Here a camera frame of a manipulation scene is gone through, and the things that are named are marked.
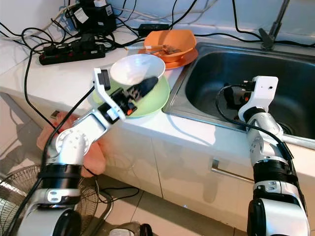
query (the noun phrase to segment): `power adapter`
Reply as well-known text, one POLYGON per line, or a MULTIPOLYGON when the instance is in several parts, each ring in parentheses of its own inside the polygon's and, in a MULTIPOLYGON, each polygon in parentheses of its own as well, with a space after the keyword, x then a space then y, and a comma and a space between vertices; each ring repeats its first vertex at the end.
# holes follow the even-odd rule
POLYGON ((138 28, 139 36, 148 36, 152 31, 168 30, 168 24, 141 24, 138 28))

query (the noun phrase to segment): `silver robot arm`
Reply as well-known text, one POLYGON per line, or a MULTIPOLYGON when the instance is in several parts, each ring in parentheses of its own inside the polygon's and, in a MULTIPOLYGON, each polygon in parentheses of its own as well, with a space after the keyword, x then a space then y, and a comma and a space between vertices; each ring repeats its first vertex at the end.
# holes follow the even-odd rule
MULTIPOLYGON (((282 128, 268 113, 278 78, 257 76, 251 82, 254 90, 240 110, 239 118, 283 137, 282 128)), ((309 236, 304 196, 287 146, 253 128, 247 134, 254 172, 253 200, 249 205, 249 236, 309 236)))
POLYGON ((18 236, 80 235, 81 217, 74 206, 80 201, 78 184, 84 155, 113 123, 136 109, 121 88, 109 96, 103 84, 102 71, 95 68, 94 87, 104 103, 76 120, 50 144, 46 170, 41 173, 42 187, 30 200, 18 236))

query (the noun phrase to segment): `green plate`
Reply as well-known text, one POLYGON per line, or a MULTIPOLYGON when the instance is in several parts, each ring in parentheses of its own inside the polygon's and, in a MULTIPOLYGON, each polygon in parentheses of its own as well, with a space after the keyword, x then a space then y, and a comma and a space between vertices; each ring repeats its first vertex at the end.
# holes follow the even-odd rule
MULTIPOLYGON (((111 94, 114 92, 116 89, 121 87, 122 85, 118 84, 114 80, 110 80, 110 86, 111 89, 106 91, 107 94, 111 94)), ((167 79, 162 76, 159 80, 158 83, 154 86, 154 88, 140 101, 138 102, 133 102, 138 109, 132 113, 130 116, 126 116, 127 118, 137 118, 137 117, 143 117, 146 115, 149 115, 153 112, 156 112, 160 110, 167 102, 168 97, 170 93, 170 88, 167 79)), ((99 98, 99 96, 93 92, 93 100, 98 103, 102 104, 102 100, 99 98)))

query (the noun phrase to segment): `tile floor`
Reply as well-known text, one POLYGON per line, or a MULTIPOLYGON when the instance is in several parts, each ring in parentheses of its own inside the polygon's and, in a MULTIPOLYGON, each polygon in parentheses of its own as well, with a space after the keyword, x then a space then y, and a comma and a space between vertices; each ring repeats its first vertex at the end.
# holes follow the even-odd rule
MULTIPOLYGON (((40 127, 7 94, 0 93, 0 178, 19 168, 40 163, 41 151, 36 146, 40 132, 40 127)), ((101 188, 126 186, 107 176, 100 176, 99 184, 101 188)), ((111 192, 114 197, 132 193, 134 190, 111 192)), ((106 204, 99 204, 95 216, 99 217, 105 208, 106 204)), ((108 235, 111 228, 130 221, 150 224, 158 236, 246 235, 245 232, 140 191, 134 197, 114 202, 113 210, 97 236, 108 235)))

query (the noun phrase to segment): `white bowl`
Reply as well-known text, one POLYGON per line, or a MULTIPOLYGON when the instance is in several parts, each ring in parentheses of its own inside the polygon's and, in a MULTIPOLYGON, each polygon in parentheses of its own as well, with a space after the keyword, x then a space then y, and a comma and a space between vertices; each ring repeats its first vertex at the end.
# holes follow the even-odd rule
POLYGON ((122 85, 135 85, 146 78, 160 78, 165 71, 161 58, 148 54, 135 54, 122 58, 110 68, 113 80, 122 85))

